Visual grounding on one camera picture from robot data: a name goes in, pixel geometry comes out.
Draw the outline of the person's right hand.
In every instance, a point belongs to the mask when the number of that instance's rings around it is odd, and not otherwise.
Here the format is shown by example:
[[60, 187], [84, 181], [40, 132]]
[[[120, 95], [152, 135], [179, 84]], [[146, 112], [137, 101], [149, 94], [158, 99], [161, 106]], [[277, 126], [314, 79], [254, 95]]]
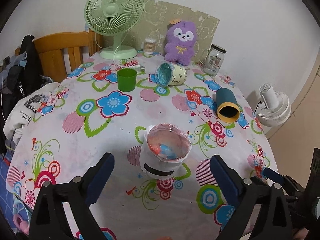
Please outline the person's right hand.
[[308, 229], [302, 228], [294, 234], [293, 240], [304, 240], [308, 235], [308, 233], [309, 233]]

